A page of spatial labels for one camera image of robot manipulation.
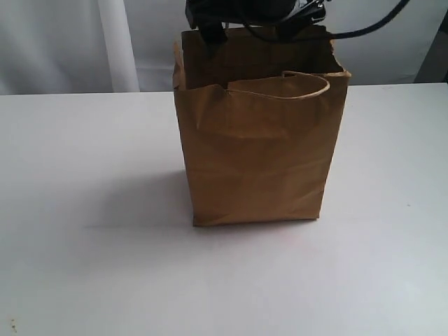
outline black cable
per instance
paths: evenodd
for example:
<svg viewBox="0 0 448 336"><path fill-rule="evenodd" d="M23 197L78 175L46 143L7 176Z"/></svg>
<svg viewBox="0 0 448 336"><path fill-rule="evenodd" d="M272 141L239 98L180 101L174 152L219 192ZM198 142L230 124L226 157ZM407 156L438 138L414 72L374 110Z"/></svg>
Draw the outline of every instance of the black cable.
<svg viewBox="0 0 448 336"><path fill-rule="evenodd" d="M337 34L331 34L328 33L326 35L321 36L309 36L309 37L303 37L303 38L295 38L290 41L280 41L275 38L268 38L266 36L263 36L262 34L259 34L254 28L252 28L247 20L247 17L245 16L242 7L239 4L239 0L233 0L234 9L236 10L239 19L241 20L241 23L243 26L257 39L260 39L264 42L268 43L297 43L302 41L313 41L313 40L341 40L341 39L352 39L353 37L359 37L363 35L370 34L372 32L377 31L378 29L384 27L387 25L390 21L396 18L398 14L403 10L404 7L409 3L410 0L400 0L398 2L397 6L391 12L383 17L380 21L377 23L374 23L370 25L369 27L354 30L354 31L347 31L344 33L337 33Z"/></svg>

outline paper bag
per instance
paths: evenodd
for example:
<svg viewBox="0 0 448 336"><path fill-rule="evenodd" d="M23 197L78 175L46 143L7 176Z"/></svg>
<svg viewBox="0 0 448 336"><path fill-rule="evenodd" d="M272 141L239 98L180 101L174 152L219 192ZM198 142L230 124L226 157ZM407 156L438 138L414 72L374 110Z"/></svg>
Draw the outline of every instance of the paper bag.
<svg viewBox="0 0 448 336"><path fill-rule="evenodd" d="M327 32L302 32L312 34ZM318 218L350 73L329 41L271 44L245 29L227 36L213 58L197 31L182 33L183 54L175 45L193 223Z"/></svg>

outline table surface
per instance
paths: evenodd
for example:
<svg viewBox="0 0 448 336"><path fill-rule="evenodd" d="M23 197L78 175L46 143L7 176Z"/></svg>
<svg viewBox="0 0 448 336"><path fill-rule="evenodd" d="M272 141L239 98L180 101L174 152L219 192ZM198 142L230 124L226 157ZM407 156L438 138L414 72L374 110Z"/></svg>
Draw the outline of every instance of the table surface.
<svg viewBox="0 0 448 336"><path fill-rule="evenodd" d="M321 219L193 228L172 93L0 97L0 335L448 335L448 87L350 87Z"/></svg>

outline white table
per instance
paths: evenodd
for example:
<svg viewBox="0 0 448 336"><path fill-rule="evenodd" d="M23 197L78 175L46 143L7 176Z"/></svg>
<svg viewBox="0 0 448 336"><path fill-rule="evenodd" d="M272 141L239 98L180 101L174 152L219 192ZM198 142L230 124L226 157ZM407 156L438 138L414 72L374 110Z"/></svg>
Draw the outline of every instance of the white table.
<svg viewBox="0 0 448 336"><path fill-rule="evenodd" d="M172 93L0 97L0 335L448 335L447 146L351 87L321 220L197 229Z"/></svg>

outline white curtain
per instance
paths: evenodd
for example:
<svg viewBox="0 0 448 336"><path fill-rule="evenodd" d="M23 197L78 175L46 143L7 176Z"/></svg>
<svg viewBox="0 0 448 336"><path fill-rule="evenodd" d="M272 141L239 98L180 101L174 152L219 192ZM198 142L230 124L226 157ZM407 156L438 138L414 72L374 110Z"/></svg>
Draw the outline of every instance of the white curtain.
<svg viewBox="0 0 448 336"><path fill-rule="evenodd" d="M398 0L328 3L334 32L364 27ZM185 0L0 0L0 95L171 89ZM448 9L410 2L377 33L338 41L353 84L411 83Z"/></svg>

